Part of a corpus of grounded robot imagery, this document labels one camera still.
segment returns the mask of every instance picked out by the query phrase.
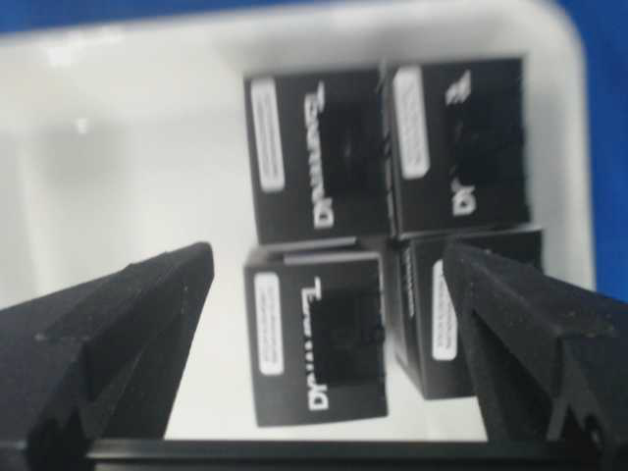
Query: white tray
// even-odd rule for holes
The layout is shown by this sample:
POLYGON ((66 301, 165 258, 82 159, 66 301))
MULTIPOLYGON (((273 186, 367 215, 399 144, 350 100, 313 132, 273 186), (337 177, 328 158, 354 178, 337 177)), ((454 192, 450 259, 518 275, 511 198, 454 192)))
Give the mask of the white tray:
POLYGON ((474 399, 425 402, 394 361, 387 418, 255 426, 241 276, 255 228, 241 80, 260 69, 522 54, 545 266, 591 288, 583 59, 572 25, 536 1, 371 2, 0 40, 0 305, 209 240, 216 280, 169 437, 480 440, 474 399))

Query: white sticker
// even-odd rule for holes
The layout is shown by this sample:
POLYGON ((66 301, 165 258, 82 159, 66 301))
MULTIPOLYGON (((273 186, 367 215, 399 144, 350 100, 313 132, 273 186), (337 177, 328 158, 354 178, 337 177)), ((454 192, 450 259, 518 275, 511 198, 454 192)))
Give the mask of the white sticker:
POLYGON ((458 353, 458 320, 443 273, 443 260, 432 268, 432 356, 451 361, 458 353))
POLYGON ((392 80, 392 87, 401 173, 407 180, 420 179, 430 170, 421 68, 399 69, 392 80))
POLYGON ((265 376, 283 375, 284 340, 279 277, 271 272, 258 273, 253 283, 259 371, 265 376))
POLYGON ((260 78, 253 81, 251 108, 262 190, 281 191, 286 186, 286 177, 277 110, 277 91, 272 78, 260 78))

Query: black cardboard box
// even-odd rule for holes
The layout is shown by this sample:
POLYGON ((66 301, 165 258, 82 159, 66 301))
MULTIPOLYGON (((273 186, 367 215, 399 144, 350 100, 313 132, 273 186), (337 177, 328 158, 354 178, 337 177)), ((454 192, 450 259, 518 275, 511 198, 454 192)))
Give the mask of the black cardboard box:
POLYGON ((376 68, 244 81, 261 244, 320 247, 391 234, 380 81, 376 68))
POLYGON ((529 221, 521 60, 394 66, 385 82, 399 238, 529 221))
POLYGON ((385 416, 380 257, 270 255, 244 269, 257 423, 385 416))
POLYGON ((501 232, 417 237, 400 245, 400 306, 391 314, 396 356, 427 399, 473 395, 457 320, 443 274, 446 245, 461 241, 541 267, 542 232, 501 232))

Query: blue background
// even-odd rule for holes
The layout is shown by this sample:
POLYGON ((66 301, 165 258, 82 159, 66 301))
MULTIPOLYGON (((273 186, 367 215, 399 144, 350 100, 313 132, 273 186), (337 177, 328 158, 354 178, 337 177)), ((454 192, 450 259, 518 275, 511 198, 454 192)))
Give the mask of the blue background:
MULTIPOLYGON (((3 0, 0 32, 308 0, 3 0)), ((558 1, 587 52, 598 289, 628 300, 628 2, 558 1)))

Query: product box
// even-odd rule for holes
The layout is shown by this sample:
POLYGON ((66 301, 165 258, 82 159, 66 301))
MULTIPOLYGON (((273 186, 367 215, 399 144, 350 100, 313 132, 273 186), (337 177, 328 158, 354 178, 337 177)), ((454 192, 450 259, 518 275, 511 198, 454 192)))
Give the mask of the product box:
POLYGON ((406 64, 386 77, 398 238, 528 222, 522 61, 406 64))
POLYGON ((377 68, 244 81, 261 244, 320 247, 390 235, 380 81, 377 68))
POLYGON ((387 415, 380 265, 375 252, 251 254, 244 282, 258 425, 387 415))
POLYGON ((443 273, 443 253, 454 240, 541 267, 539 229, 433 235, 400 245, 400 306, 391 312, 397 316, 392 322, 396 356, 427 399, 473 395, 443 273))

